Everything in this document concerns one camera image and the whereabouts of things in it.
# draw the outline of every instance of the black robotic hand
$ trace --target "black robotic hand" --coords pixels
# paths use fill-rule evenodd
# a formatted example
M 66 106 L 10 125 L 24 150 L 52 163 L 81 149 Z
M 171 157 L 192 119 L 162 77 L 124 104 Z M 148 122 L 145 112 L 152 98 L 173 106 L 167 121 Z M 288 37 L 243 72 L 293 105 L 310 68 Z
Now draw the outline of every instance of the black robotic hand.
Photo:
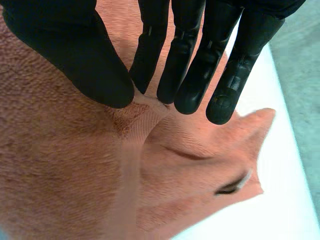
M 144 94 L 166 39 L 169 0 L 138 2 L 143 33 L 139 37 L 129 73 L 136 87 Z M 175 35 L 157 89 L 157 97 L 162 103 L 174 102 L 182 114 L 194 113 L 241 17 L 232 53 L 206 109 L 208 120 L 217 125 L 225 124 L 231 118 L 260 52 L 285 21 L 270 14 L 248 10 L 234 2 L 171 0 Z M 202 39 L 188 69 L 204 9 Z
M 87 97 L 124 108 L 134 97 L 96 0 L 0 0 L 10 30 L 60 69 Z

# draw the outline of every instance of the white surface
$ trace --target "white surface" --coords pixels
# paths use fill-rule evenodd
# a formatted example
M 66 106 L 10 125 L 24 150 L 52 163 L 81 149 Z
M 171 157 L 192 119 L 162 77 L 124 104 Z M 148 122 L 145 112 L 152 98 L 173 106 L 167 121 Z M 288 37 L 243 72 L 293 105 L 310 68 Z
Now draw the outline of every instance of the white surface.
M 230 54 L 236 32 L 232 34 Z M 269 46 L 242 92 L 237 111 L 272 108 L 276 117 L 258 158 L 264 194 L 231 205 L 173 240 L 320 240 L 320 229 Z

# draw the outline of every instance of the gray floor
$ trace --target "gray floor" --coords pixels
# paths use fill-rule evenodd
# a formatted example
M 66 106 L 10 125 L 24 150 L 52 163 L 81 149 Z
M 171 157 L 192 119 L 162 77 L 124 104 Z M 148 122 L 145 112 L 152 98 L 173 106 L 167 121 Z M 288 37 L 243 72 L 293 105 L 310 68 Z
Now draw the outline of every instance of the gray floor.
M 320 222 L 320 1 L 307 0 L 270 41 Z

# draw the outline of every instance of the terry cloth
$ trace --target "terry cloth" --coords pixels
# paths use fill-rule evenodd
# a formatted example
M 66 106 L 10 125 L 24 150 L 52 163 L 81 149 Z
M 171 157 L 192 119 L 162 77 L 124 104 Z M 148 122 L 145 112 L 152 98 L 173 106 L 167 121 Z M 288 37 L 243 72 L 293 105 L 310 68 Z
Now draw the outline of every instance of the terry cloth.
M 96 9 L 129 69 L 142 31 L 137 1 Z M 257 157 L 275 111 L 234 113 L 221 126 L 206 119 L 226 56 L 195 114 L 160 103 L 173 35 L 170 10 L 146 95 L 112 109 L 83 96 L 0 18 L 0 228 L 10 239 L 164 240 L 263 192 Z

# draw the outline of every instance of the black finger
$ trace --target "black finger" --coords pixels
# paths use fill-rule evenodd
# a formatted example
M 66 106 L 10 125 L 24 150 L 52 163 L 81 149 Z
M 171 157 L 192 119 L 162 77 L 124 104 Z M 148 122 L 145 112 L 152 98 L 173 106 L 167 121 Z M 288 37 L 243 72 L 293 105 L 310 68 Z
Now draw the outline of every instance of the black finger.
M 210 122 L 222 125 L 229 121 L 259 54 L 284 22 L 260 12 L 243 11 L 232 53 L 206 109 Z
M 174 99 L 180 113 L 198 109 L 241 12 L 225 2 L 206 1 L 200 46 Z
M 205 0 L 172 0 L 175 33 L 157 89 L 158 99 L 174 102 L 194 51 Z
M 20 1 L 5 8 L 3 16 L 20 40 L 61 70 L 85 96 L 123 108 L 133 100 L 133 83 L 95 12 L 95 2 Z
M 129 73 L 135 86 L 144 94 L 155 73 L 166 40 L 170 0 L 138 2 L 143 30 Z

